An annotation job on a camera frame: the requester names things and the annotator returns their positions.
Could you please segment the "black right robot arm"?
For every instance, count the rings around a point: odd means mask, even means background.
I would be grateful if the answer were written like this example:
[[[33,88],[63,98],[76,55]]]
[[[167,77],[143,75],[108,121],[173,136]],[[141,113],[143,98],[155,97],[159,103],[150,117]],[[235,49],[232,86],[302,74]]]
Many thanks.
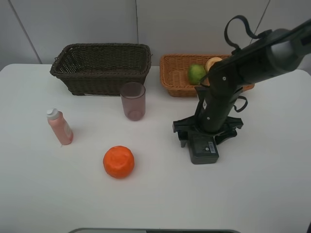
[[[231,109],[244,110],[235,106],[236,100],[242,98],[242,88],[296,70],[311,52],[310,20],[292,30],[266,30],[255,35],[246,17],[234,18],[243,22],[247,35],[256,41],[242,49],[224,32],[227,44],[234,48],[231,56],[212,65],[200,80],[195,114],[173,122],[173,131],[182,147],[193,141],[195,135],[213,138],[217,145],[235,137],[243,122],[229,117],[229,113]]]

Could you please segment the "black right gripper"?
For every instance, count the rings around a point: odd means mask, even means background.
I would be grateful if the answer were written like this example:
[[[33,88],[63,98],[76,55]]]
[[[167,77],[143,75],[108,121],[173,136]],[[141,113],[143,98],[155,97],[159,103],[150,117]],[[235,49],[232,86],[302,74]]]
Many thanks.
[[[229,113],[239,98],[240,91],[228,96],[216,96],[210,88],[195,87],[199,102],[193,116],[173,122],[173,131],[177,132],[182,148],[189,139],[188,132],[214,136],[216,145],[237,136],[241,129],[241,118],[230,117]]]

